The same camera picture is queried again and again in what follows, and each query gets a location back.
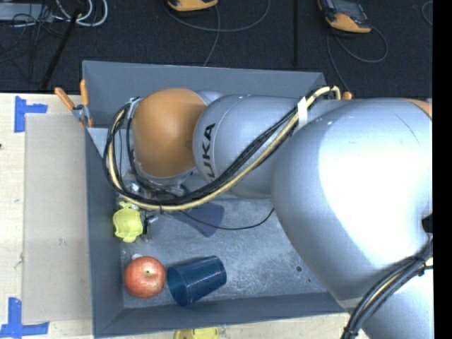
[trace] yellow cable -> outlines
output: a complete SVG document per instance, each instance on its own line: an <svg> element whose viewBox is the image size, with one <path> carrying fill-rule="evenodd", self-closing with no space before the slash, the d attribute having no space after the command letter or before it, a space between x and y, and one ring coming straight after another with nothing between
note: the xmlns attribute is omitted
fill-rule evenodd
<svg viewBox="0 0 452 339"><path fill-rule="evenodd" d="M318 89L316 92L314 92L308 99L307 99L307 107L312 105L314 101L320 96L327 92L334 91L336 94L336 98L340 99L340 91L337 87L323 87ZM114 126L117 124L117 122L121 119L121 117L124 115L124 111L118 115L117 119L114 122ZM233 179L231 179L229 182L221 186L216 191L212 192L211 194L208 194L207 196L204 196L203 198L200 198L197 201L192 201L190 203L183 203L181 205L176 206L166 206L166 205L152 205L149 203L140 202L139 200L136 200L132 197L122 195L125 200L128 202L140 207L144 208L146 210L163 210L163 211L179 211L179 210L188 210L190 208L202 205L203 203L209 202L213 200L215 197L219 196L220 194L226 192L228 189L230 189L232 186L237 184L239 181L241 181L250 171L252 171L256 166L258 166L265 158L267 158L270 153L273 152L275 147L278 146L279 142L292 130L294 126L298 124L298 112L295 112L295 115L287 122L287 124L281 129L280 133L275 137L275 139L268 145L268 147L252 162L248 167L246 167L242 172L240 172L237 176L235 176ZM116 173L113 170L113 147L112 144L109 144L108 147L108 162L109 162L109 170L110 175L112 176L112 181L114 185L121 189L121 186L119 184L119 181L116 177Z"/></svg>

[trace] cable tie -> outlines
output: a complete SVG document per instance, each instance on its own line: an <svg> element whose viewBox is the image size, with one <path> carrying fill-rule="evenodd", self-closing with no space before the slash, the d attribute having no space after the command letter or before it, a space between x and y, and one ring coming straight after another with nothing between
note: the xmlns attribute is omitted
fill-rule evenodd
<svg viewBox="0 0 452 339"><path fill-rule="evenodd" d="M308 122L308 106L306 102L306 97L303 97L297 104L298 110L298 125L295 128L295 131L298 131L303 126L305 126Z"/></svg>
<svg viewBox="0 0 452 339"><path fill-rule="evenodd" d="M416 261L420 261L422 263L422 267L420 268L418 276L423 276L425 274L425 270L427 269L427 260L425 260L421 256L413 256Z"/></svg>
<svg viewBox="0 0 452 339"><path fill-rule="evenodd" d="M353 331L351 328L348 328L347 326L344 327L344 331L353 336L358 336L358 334L359 334L359 331Z"/></svg>

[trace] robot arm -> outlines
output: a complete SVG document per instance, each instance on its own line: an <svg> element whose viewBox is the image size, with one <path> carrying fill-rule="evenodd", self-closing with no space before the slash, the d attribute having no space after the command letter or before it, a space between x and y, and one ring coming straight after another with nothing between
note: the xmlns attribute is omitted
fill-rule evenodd
<svg viewBox="0 0 452 339"><path fill-rule="evenodd" d="M132 119L137 173L163 194L126 190L111 140L105 161L118 193L142 209L166 211L188 210L227 191L271 198L293 247L352 314L344 338L361 328L372 339L431 337L433 270L425 268L433 235L422 219L432 214L432 106L399 98L341 100L330 87L303 105L292 98L208 95L168 90L140 102ZM151 136L143 129L156 132L156 126L146 123L152 113L145 110L156 109L162 96L175 99L179 112L160 115L160 133ZM303 125L300 107L307 109ZM110 133L132 113L125 106ZM169 115L184 122L170 124L176 131L167 131ZM165 146L168 136L173 143ZM172 186L195 171L205 184L174 195Z"/></svg>

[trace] yellow object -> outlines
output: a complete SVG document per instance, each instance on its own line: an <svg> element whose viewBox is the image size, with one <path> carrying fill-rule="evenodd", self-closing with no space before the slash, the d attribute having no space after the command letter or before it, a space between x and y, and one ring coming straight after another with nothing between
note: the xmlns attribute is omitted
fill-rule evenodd
<svg viewBox="0 0 452 339"><path fill-rule="evenodd" d="M182 331L176 331L176 333L174 333L174 339L217 339L217 338L218 338L218 329L216 327L184 329Z"/></svg>
<svg viewBox="0 0 452 339"><path fill-rule="evenodd" d="M121 237L124 242L134 242L138 235L143 234L143 224L140 212L131 208L129 202L120 202L121 209L113 215L113 224L116 228L115 236Z"/></svg>

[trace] blue tape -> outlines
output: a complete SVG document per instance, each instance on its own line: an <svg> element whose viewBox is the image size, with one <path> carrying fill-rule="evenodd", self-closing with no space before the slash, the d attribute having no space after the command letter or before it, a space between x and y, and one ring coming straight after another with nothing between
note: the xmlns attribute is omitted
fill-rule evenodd
<svg viewBox="0 0 452 339"><path fill-rule="evenodd" d="M33 104L27 105L27 101L18 95L16 96L16 111L14 117L14 131L25 131L25 114L26 113L45 113L47 112L46 105Z"/></svg>
<svg viewBox="0 0 452 339"><path fill-rule="evenodd" d="M8 299L8 323L0 327L0 338L21 339L23 335L44 335L49 323L22 325L22 302L15 297Z"/></svg>

